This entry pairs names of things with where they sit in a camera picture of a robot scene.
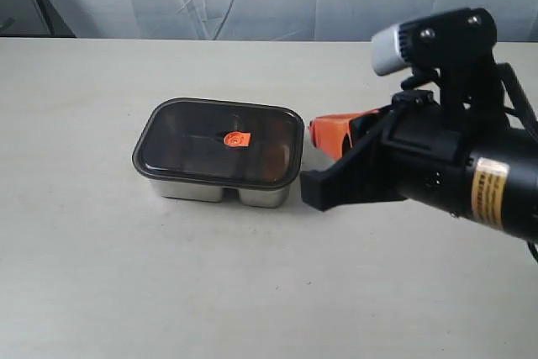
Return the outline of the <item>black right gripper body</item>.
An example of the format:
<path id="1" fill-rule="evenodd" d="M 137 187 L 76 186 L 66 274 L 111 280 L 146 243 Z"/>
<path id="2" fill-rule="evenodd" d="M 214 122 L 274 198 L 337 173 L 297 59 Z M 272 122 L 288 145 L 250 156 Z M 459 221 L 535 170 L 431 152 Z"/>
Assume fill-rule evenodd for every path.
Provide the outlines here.
<path id="1" fill-rule="evenodd" d="M 526 241 L 537 238 L 537 144 L 506 118 L 453 130 L 430 91 L 399 92 L 351 121 L 353 146 L 300 176 L 301 198 L 326 211 L 411 199 Z"/>

